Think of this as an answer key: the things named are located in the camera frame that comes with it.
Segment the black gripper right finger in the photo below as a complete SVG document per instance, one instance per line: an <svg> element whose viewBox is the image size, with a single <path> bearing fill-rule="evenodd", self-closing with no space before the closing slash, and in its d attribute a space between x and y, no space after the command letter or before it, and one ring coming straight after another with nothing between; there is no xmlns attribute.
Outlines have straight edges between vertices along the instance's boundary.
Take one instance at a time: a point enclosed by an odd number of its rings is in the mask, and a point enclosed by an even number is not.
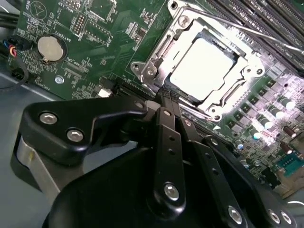
<svg viewBox="0 0 304 228"><path fill-rule="evenodd" d="M217 228L295 228L297 223L272 191L256 180L227 147L213 136L201 138L181 116L179 95L170 93L185 145L209 189L210 213Z"/></svg>

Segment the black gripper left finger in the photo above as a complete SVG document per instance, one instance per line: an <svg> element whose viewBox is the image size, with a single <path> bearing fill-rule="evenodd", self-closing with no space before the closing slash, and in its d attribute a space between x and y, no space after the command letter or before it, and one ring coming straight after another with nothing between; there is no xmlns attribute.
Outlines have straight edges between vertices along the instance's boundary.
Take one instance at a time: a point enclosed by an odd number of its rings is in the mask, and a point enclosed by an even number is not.
<svg viewBox="0 0 304 228"><path fill-rule="evenodd" d="M154 156L147 203L155 215L186 206L182 140L170 99L110 96L33 103L22 114L10 165L13 173L52 204L72 181L133 149Z"/></svg>

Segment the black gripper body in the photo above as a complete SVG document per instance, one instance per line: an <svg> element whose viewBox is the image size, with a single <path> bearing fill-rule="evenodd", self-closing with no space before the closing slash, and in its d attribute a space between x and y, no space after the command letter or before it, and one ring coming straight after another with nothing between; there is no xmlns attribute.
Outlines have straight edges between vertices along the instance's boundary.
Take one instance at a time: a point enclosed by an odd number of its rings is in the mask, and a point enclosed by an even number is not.
<svg viewBox="0 0 304 228"><path fill-rule="evenodd" d="M133 149L72 181L58 194L45 228L219 228L203 179L185 163L187 204L173 220L156 216L147 203L154 156Z"/></svg>

